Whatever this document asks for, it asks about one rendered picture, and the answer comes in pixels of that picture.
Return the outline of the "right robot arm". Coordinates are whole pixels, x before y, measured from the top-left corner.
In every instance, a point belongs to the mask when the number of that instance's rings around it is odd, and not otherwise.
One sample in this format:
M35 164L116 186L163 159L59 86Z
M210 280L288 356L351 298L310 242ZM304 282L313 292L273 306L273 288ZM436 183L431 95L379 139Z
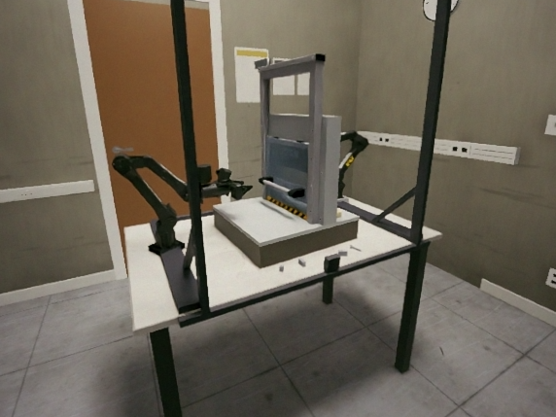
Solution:
M348 133L350 132L350 133ZM343 135L342 135L343 134ZM351 138L351 139L350 139ZM347 156L339 164L339 179L338 179L338 199L344 198L342 196L342 190L345 188L345 184L342 182L344 173L353 162L358 153L362 152L368 146L368 139L366 140L362 135L358 134L356 131L349 130L347 132L341 133L340 142L350 139L352 143L352 148L347 154Z

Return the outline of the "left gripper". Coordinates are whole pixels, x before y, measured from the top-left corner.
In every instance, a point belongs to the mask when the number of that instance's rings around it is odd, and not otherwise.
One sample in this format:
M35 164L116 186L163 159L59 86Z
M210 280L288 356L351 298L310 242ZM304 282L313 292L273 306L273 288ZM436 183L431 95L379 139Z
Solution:
M249 191L250 189L253 188L253 186L243 186L244 182L243 181L234 181L234 180L228 180L229 186L219 186L217 184L218 182L213 182L213 186L215 189L215 196L219 198L222 195L226 195L229 196L229 193L231 192L231 197L233 197L236 200L240 200L242 199L242 196ZM231 188L230 188L231 186Z

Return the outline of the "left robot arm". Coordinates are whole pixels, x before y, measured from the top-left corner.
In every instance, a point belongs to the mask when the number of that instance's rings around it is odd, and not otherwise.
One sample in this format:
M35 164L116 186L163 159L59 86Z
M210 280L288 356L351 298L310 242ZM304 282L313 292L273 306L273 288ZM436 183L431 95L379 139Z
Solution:
M157 164L157 162L155 162L155 160L151 156L130 156L130 158L128 158L127 156L119 155L114 158L112 164L114 169L119 172L125 179L130 181L130 183L141 193L141 195L156 211L158 220L156 222L155 245L163 250L177 245L178 242L176 242L176 232L173 229L174 225L176 225L178 222L176 211L173 208L170 209L170 204L165 205L160 201L160 199L156 196L152 189L138 174L136 169L145 167L149 168L156 175L158 175L160 179L162 179L165 183L172 187L184 201L189 202L187 183L179 180L171 173L167 172L166 169L164 169L160 164ZM212 180L211 165L197 165L197 173L200 203L203 204L204 198L215 196L214 186L212 183L210 183ZM217 184L219 186L229 186L228 180L231 175L230 170L220 168L216 170L216 174L218 175L218 180L214 182L218 182ZM174 211L174 213L172 212L172 210Z

